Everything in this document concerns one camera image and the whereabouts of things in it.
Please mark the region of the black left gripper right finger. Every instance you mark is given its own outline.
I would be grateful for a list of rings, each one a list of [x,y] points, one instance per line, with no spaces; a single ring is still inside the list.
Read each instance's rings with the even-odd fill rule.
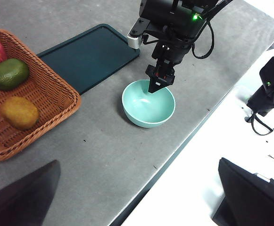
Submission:
[[[274,180],[265,181],[226,158],[218,166],[224,199],[212,217],[219,226],[274,226]]]

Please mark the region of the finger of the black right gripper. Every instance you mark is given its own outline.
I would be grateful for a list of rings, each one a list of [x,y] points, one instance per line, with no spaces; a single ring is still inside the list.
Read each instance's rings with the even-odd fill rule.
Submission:
[[[149,93],[155,93],[156,91],[166,87],[166,82],[159,76],[154,74],[155,67],[148,65],[145,73],[149,76]]]
[[[170,68],[169,70],[167,70],[167,73],[166,73],[167,84],[173,84],[174,83],[174,79],[175,79],[174,73],[175,73],[174,68]]]

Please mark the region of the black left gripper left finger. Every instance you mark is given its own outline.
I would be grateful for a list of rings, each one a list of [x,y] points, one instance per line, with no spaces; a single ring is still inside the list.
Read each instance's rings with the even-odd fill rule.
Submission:
[[[0,226],[41,226],[60,174],[60,162],[53,160],[0,189]]]

